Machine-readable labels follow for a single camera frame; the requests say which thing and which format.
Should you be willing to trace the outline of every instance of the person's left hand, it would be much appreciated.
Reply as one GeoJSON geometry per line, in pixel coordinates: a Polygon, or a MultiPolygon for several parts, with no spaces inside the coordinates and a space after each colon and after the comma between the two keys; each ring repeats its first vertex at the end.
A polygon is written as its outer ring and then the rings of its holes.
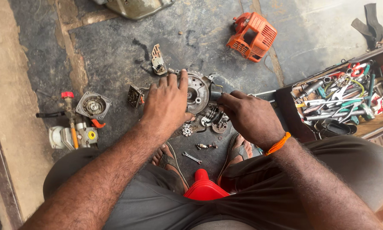
{"type": "Polygon", "coordinates": [[[194,118],[193,114],[185,112],[188,81],[187,71],[183,69],[179,87],[177,86],[177,76],[174,74],[162,77],[159,87],[152,84],[140,121],[147,123],[155,131],[169,138],[185,121],[194,118]]]}

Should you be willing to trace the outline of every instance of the orange engine cover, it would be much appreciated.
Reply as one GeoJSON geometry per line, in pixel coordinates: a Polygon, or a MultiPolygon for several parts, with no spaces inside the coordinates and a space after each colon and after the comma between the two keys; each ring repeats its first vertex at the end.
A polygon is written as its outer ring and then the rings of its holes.
{"type": "Polygon", "coordinates": [[[228,40],[227,47],[238,50],[248,60],[259,62],[274,42],[276,29],[255,12],[243,13],[233,20],[236,34],[228,40]]]}

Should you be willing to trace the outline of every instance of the sandal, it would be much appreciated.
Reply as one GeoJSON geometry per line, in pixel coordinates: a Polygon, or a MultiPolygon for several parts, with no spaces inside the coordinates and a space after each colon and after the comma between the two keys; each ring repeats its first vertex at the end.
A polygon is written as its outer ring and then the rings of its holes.
{"type": "MultiPolygon", "coordinates": [[[[236,143],[236,140],[237,140],[237,137],[240,135],[240,133],[236,133],[233,138],[231,139],[231,142],[230,142],[230,145],[228,147],[228,151],[227,151],[227,160],[225,161],[225,164],[223,166],[223,169],[221,170],[220,172],[220,175],[217,177],[217,181],[219,180],[220,176],[223,174],[225,168],[227,167],[228,163],[230,163],[230,161],[234,158],[236,158],[238,155],[240,155],[243,160],[246,160],[248,159],[248,154],[247,154],[247,151],[245,150],[244,148],[244,143],[240,145],[240,147],[237,147],[235,149],[233,149],[233,146],[235,145],[236,143]]],[[[256,146],[254,144],[251,143],[251,146],[252,146],[252,152],[253,152],[253,157],[255,155],[259,155],[259,151],[257,150],[256,146]]]]}
{"type": "Polygon", "coordinates": [[[181,178],[183,179],[184,183],[186,184],[187,188],[190,188],[182,172],[179,169],[179,165],[177,164],[176,154],[174,153],[173,147],[168,142],[166,142],[166,144],[169,147],[169,151],[173,155],[173,157],[170,157],[163,153],[162,158],[160,159],[160,162],[159,162],[159,167],[164,168],[166,165],[172,165],[173,167],[175,167],[176,170],[179,172],[181,178]]]}

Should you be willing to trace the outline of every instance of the yellow tool handle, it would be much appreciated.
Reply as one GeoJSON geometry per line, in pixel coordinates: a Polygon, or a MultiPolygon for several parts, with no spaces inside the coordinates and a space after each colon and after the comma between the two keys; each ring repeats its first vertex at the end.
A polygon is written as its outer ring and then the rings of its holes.
{"type": "Polygon", "coordinates": [[[305,106],[305,102],[302,102],[301,104],[295,104],[295,106],[297,108],[304,107],[305,106]]]}
{"type": "Polygon", "coordinates": [[[71,136],[72,136],[72,142],[74,143],[74,148],[78,149],[78,139],[77,139],[77,132],[75,132],[75,128],[71,128],[71,136]]]}

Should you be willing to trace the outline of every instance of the hand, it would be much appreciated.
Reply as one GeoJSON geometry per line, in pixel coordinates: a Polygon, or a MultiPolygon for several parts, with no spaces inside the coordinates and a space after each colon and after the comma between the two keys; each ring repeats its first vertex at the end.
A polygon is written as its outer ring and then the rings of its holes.
{"type": "Polygon", "coordinates": [[[179,87],[177,76],[170,74],[162,77],[159,87],[152,84],[144,104],[141,122],[146,122],[161,135],[169,138],[185,121],[192,120],[193,114],[186,111],[188,75],[185,69],[180,74],[179,87]]]}
{"type": "Polygon", "coordinates": [[[271,104],[240,91],[223,93],[217,101],[234,128],[249,142],[267,151],[285,136],[271,104]]]}

